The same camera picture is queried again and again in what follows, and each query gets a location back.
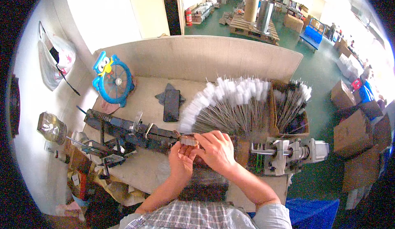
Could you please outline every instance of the plaid shirt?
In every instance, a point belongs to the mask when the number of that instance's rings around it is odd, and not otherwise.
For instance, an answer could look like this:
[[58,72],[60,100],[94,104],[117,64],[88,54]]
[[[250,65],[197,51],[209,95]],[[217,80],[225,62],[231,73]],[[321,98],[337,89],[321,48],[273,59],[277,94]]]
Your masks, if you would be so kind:
[[183,229],[225,229],[228,206],[223,202],[173,201],[160,209],[143,214],[125,229],[158,226]]

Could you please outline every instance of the person's right hand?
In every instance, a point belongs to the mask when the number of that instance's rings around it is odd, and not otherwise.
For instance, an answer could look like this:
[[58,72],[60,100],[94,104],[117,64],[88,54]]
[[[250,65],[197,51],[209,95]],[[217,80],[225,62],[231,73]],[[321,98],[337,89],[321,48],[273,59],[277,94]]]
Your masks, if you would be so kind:
[[197,148],[191,154],[200,156],[211,169],[224,175],[237,165],[233,143],[228,134],[215,130],[202,135],[195,133],[194,136],[204,150]]

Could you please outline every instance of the green floor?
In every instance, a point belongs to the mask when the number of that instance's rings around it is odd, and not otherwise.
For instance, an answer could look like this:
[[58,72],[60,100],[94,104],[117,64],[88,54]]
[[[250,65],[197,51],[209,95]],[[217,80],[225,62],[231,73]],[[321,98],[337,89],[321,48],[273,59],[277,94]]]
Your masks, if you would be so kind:
[[[252,39],[246,36],[231,34],[229,26],[218,23],[224,12],[231,12],[237,1],[229,0],[221,5],[202,24],[185,27],[186,35],[215,35],[234,38]],[[283,26],[284,13],[273,13],[273,23],[276,27],[281,47],[303,54],[303,59],[296,69],[293,79],[306,81],[313,88],[312,97],[307,104],[307,114],[310,123],[310,136],[316,140],[323,140],[333,148],[333,127],[338,121],[332,116],[335,107],[330,101],[332,87],[343,78],[336,65],[338,53],[333,43],[323,38],[319,50],[313,53],[312,47],[305,42],[298,42],[299,33]],[[301,173],[292,178],[292,185],[288,189],[288,198],[300,197],[304,199],[337,199],[342,196],[343,161],[329,154],[323,162],[304,165]]]

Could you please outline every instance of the fire extinguisher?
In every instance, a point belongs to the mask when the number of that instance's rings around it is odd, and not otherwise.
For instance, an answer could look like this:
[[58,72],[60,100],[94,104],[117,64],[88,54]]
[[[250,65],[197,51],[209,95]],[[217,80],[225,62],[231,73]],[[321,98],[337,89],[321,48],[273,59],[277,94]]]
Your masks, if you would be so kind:
[[186,25],[192,26],[192,11],[188,8],[185,10]]

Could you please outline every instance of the blue owl toy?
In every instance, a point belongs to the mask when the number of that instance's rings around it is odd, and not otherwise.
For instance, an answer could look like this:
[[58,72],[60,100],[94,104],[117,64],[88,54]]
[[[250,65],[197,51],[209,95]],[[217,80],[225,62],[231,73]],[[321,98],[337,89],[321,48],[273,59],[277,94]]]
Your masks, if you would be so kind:
[[93,87],[99,91],[101,97],[111,104],[126,105],[126,98],[134,89],[129,68],[114,54],[109,59],[102,51],[92,69],[98,76],[93,80]]

